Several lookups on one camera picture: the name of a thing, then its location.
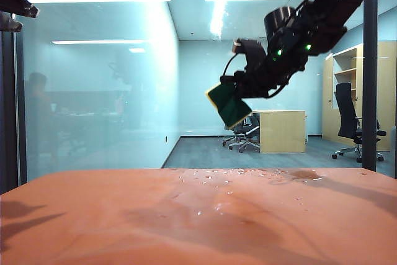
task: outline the wall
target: wall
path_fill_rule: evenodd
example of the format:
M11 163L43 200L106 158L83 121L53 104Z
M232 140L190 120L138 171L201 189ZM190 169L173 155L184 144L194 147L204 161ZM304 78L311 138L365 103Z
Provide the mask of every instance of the wall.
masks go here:
M218 84L233 56L232 41L179 42L179 119L182 135L224 135L224 124L205 91ZM290 84L273 99L246 100L252 109L305 110L307 132L321 134L323 61L326 55L309 57L306 71L294 74ZM230 64L228 74L246 65L244 55Z
M28 179L68 169L161 167L179 138L178 41L167 3L37 7L37 19L20 18ZM52 43L135 39L145 42ZM145 52L129 51L137 47ZM29 89L33 72L47 77L43 96ZM94 101L102 106L87 104Z
M397 7L378 16L378 40L397 40ZM337 53L362 43L363 25L350 29L336 44L332 52Z

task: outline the orange table surface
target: orange table surface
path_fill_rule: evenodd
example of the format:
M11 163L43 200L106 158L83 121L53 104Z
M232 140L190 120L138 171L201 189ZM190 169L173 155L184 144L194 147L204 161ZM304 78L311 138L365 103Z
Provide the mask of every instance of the orange table surface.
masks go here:
M397 264L397 181L364 169L50 174L1 199L1 264Z

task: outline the office chair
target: office chair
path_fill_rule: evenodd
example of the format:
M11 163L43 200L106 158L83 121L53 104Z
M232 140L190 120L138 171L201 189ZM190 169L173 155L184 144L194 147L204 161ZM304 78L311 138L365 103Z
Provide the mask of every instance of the office chair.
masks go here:
M362 129L360 128L360 121L362 117L357 117L354 110L353 100L351 96L351 83L339 83L336 85L336 101L339 107L339 113L341 115L341 127L339 133L340 137L352 139L355 143L353 148L344 148L332 155L333 159L337 158L337 155L343 155L346 152L355 152L357 156L357 162L362 162ZM377 136L385 136L386 132L379 129L379 122L377 121ZM379 161L383 161L383 155L377 153Z
M256 116L246 117L245 124L240 122L234 127L236 135L243 135L243 140L237 141L229 145L229 150L233 150L234 146L239 146L238 152L243 153L248 145L260 148L258 144L251 142L252 138L259 136L259 121Z
M246 123L246 119L244 119L243 121L241 121L241 125L244 125ZM222 146L223 147L225 147L226 145L227 145L227 143L229 142L229 141L231 141L231 140L233 140L233 143L236 143L236 142L240 142L241 140L243 140L244 139L244 134L242 134L242 133L240 133L240 134L238 134L238 133L236 133L235 132L235 128L236 127L233 127L233 128L228 128L226 125L225 125L225 130L231 130L231 131L233 131L233 136L226 136L226 137L224 137L224 139L222 139Z

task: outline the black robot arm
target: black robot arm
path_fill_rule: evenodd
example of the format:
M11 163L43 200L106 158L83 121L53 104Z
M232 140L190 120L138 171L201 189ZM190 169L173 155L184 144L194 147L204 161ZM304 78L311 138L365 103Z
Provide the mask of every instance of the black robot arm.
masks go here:
M221 83L235 83L240 98L269 98L291 76L305 70L308 56L326 53L342 38L345 22L363 0L304 0L297 8L280 7L264 18L267 54L259 42L237 39L233 51L245 54L244 71L223 75Z

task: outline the glass partition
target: glass partition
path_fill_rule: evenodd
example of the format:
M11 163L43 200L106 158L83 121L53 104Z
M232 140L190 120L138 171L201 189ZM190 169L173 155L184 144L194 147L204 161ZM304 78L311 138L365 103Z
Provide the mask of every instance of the glass partition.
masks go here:
M40 15L18 17L28 180L79 169L361 167L360 147L339 133L336 91L350 83L360 117L362 6L331 51L309 56L275 97L244 99L252 113L228 127L205 93L233 57L233 40L267 51L264 16L303 0L30 1ZM396 5L379 0L378 118L387 135L378 168L387 175ZM226 74L247 63L238 55Z

